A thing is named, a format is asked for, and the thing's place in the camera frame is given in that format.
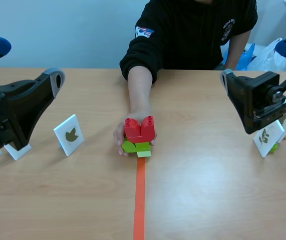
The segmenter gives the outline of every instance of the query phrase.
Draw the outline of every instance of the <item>orange tape line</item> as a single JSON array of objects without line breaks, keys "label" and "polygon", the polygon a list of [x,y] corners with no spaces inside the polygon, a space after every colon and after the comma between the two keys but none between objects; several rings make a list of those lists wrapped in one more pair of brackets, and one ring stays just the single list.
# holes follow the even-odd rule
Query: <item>orange tape line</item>
[{"label": "orange tape line", "polygon": [[133,240],[145,239],[145,162],[144,157],[137,159]]}]

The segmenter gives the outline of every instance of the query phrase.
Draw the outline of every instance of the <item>plastic bag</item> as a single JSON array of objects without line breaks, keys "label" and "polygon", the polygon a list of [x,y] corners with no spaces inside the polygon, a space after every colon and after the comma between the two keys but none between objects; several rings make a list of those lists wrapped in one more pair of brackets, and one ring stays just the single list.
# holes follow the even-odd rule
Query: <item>plastic bag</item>
[{"label": "plastic bag", "polygon": [[[247,70],[247,66],[249,65],[249,63],[252,60],[254,49],[255,49],[255,44],[252,44],[251,47],[248,49],[248,51],[245,51],[242,53],[242,56],[239,59],[239,62],[236,66],[237,71],[246,71]],[[228,51],[226,51],[226,53],[224,55],[223,64],[226,63],[227,55],[228,55]]]},{"label": "plastic bag", "polygon": [[281,38],[276,39],[268,45],[257,57],[248,65],[249,71],[286,71],[286,57],[275,51]]}]

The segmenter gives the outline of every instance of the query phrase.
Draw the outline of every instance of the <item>leaf illustration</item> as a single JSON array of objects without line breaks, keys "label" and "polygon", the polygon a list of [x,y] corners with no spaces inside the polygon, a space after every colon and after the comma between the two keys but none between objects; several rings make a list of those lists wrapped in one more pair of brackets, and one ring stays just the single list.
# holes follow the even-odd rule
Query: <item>leaf illustration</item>
[{"label": "leaf illustration", "polygon": [[269,137],[269,134],[266,133],[266,129],[263,130],[262,132],[262,138],[259,137],[259,141],[261,142],[261,145],[263,143],[267,143],[268,142],[268,137]]},{"label": "leaf illustration", "polygon": [[285,120],[286,120],[286,113],[284,113],[284,115],[279,119],[279,122],[281,123],[281,125],[284,124]]},{"label": "leaf illustration", "polygon": [[69,142],[74,142],[78,136],[76,135],[76,128],[73,128],[73,130],[71,130],[71,132],[67,132],[66,135],[66,140]]}]

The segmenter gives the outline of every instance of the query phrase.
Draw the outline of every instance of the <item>wooden table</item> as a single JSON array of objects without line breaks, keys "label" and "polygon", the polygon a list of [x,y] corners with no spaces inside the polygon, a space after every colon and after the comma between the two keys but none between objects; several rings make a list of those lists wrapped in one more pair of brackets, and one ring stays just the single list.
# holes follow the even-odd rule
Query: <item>wooden table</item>
[{"label": "wooden table", "polygon": [[[42,71],[0,68],[0,84]],[[128,112],[126,82],[117,69],[65,73],[32,150],[17,162],[0,157],[0,240],[132,240],[136,157],[118,156],[112,135]],[[219,74],[159,74],[151,93],[158,138],[146,163],[146,240],[286,239],[286,140],[262,159]],[[53,128],[72,114],[85,142],[66,157]]]}]

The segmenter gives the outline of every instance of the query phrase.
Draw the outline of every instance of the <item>patch on sweatshirt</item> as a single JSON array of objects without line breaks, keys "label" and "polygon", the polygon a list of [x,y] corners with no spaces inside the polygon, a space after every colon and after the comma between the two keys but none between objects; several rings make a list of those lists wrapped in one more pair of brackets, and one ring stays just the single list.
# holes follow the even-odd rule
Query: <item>patch on sweatshirt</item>
[{"label": "patch on sweatshirt", "polygon": [[137,26],[136,27],[136,38],[139,37],[139,36],[143,36],[143,37],[146,37],[149,39],[149,37],[152,35],[154,31],[152,29],[149,29],[149,28],[144,28],[144,27],[140,27],[140,26]]}]

